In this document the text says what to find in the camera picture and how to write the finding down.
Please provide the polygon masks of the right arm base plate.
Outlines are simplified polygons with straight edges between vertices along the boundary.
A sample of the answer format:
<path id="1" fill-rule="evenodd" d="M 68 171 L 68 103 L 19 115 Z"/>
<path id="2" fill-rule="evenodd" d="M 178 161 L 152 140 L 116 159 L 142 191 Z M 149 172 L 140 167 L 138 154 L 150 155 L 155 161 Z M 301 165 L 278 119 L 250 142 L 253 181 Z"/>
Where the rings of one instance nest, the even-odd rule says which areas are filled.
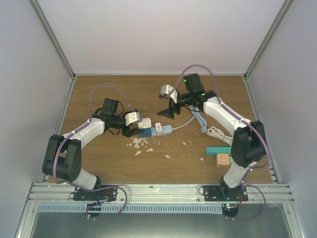
<path id="1" fill-rule="evenodd" d="M 205 201 L 214 202 L 240 202 L 248 201 L 246 189 L 241 186 L 236 188 L 225 188 L 220 185 L 202 185 L 198 193 L 204 196 Z"/>

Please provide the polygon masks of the light blue power strip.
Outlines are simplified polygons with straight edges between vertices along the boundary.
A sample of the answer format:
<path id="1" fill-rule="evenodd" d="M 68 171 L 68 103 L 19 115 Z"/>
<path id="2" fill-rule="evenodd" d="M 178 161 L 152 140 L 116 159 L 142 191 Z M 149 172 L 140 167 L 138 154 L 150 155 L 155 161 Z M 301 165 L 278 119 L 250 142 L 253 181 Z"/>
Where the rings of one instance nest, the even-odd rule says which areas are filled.
<path id="1" fill-rule="evenodd" d="M 160 136 L 160 135 L 168 135 L 168 134 L 172 134 L 172 132 L 173 132 L 171 125 L 163 125 L 160 128 L 161 128 L 160 134 L 157 134 L 157 128 L 152 127 L 151 128 L 151 137 Z"/>

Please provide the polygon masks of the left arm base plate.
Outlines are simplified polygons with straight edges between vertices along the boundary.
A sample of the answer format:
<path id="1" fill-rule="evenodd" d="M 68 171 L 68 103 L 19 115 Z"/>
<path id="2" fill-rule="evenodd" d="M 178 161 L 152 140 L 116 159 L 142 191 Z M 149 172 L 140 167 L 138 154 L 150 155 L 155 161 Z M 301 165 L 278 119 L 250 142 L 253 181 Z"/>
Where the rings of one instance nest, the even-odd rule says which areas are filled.
<path id="1" fill-rule="evenodd" d="M 69 198 L 74 201 L 96 201 L 100 203 L 112 202 L 117 197 L 117 186 L 101 186 L 99 191 L 84 190 L 76 188 L 74 192 L 70 193 Z"/>

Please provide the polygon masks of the aluminium front rail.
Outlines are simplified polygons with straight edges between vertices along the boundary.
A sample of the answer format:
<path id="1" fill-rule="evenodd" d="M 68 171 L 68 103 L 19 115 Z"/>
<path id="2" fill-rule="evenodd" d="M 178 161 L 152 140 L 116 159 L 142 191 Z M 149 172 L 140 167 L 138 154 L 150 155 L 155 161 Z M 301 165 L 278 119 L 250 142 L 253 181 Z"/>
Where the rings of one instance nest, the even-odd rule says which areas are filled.
<path id="1" fill-rule="evenodd" d="M 118 192 L 116 203 L 125 200 L 132 204 L 203 204 L 203 188 L 198 184 L 120 184 L 119 187 L 127 192 L 127 197 L 122 191 Z M 246 187 L 248 203 L 263 203 L 263 197 L 268 204 L 295 203 L 290 188 L 286 184 L 257 184 L 256 188 Z M 33 183 L 30 187 L 28 202 L 73 202 L 70 193 L 75 188 L 69 184 Z"/>

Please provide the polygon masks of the teal power strip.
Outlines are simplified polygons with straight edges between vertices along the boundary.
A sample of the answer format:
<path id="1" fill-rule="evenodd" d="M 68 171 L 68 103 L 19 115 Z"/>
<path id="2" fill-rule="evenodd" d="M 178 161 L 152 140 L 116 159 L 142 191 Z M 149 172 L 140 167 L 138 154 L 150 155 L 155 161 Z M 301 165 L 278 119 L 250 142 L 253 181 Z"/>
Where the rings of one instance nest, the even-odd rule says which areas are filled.
<path id="1" fill-rule="evenodd" d="M 233 159 L 231 156 L 231 147 L 230 146 L 208 146 L 208 147 L 206 147 L 206 155 L 207 156 L 216 156 L 219 153 L 228 154 L 230 164 L 232 164 Z"/>

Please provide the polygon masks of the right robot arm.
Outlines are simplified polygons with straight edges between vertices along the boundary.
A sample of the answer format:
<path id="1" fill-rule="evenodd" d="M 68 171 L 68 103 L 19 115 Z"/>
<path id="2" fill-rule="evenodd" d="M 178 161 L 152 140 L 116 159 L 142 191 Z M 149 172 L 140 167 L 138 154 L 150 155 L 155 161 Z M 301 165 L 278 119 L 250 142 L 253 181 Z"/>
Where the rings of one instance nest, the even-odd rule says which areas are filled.
<path id="1" fill-rule="evenodd" d="M 169 106 L 157 115 L 173 119 L 175 114 L 180 114 L 182 107 L 193 106 L 229 132 L 233 137 L 233 163 L 220 180 L 219 195 L 223 200 L 230 201 L 242 190 L 248 172 L 255 169 L 263 157 L 268 157 L 264 125 L 260 121 L 244 118 L 229 108 L 214 91 L 206 91 L 198 74 L 186 75 L 183 81 L 187 90 L 184 94 L 168 84 L 161 87 L 159 97 L 167 98 Z"/>

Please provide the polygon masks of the white square plug adapter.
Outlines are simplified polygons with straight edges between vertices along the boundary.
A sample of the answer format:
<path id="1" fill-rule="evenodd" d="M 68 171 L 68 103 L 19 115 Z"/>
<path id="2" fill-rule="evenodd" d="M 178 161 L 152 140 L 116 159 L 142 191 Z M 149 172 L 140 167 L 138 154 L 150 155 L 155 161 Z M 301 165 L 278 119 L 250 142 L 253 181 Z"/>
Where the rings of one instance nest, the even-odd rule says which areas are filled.
<path id="1" fill-rule="evenodd" d="M 139 129 L 147 129 L 152 127 L 152 121 L 150 118 L 142 118 L 142 120 L 138 123 Z"/>

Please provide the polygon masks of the dark blue cube adapter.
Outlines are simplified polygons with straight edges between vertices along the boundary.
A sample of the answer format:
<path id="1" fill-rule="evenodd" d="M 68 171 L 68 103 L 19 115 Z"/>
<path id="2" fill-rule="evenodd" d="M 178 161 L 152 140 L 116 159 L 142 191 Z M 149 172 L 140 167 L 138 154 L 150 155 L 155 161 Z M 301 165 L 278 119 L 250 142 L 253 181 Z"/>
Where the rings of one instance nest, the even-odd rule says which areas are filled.
<path id="1" fill-rule="evenodd" d="M 144 128 L 141 129 L 142 133 L 140 134 L 141 138 L 147 138 L 152 136 L 152 129 L 151 128 Z"/>

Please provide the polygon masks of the pink cube adapter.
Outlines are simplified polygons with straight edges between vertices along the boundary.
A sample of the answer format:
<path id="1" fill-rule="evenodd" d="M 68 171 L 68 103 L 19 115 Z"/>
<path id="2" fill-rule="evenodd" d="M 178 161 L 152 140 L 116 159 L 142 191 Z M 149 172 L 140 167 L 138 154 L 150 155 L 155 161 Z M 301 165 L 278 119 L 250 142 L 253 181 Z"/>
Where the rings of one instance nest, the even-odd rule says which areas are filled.
<path id="1" fill-rule="evenodd" d="M 230 156 L 227 153 L 217 153 L 216 167 L 218 169 L 227 169 L 230 167 Z"/>

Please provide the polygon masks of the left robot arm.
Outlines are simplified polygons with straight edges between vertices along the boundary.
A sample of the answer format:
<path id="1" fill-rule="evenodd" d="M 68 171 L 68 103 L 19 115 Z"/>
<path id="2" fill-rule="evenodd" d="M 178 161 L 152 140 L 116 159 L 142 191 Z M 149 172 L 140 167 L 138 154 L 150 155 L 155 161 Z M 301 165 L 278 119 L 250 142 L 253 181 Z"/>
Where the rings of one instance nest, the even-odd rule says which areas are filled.
<path id="1" fill-rule="evenodd" d="M 82 168 L 82 149 L 93 139 L 113 129 L 122 132 L 125 137 L 141 134 L 133 124 L 141 121 L 137 110 L 117 113 L 120 104 L 117 100 L 105 99 L 101 108 L 80 127 L 64 135 L 54 134 L 49 138 L 44 157 L 42 172 L 52 176 L 57 184 L 67 182 L 85 190 L 90 200 L 97 200 L 102 195 L 102 188 L 97 185 L 98 177 Z"/>

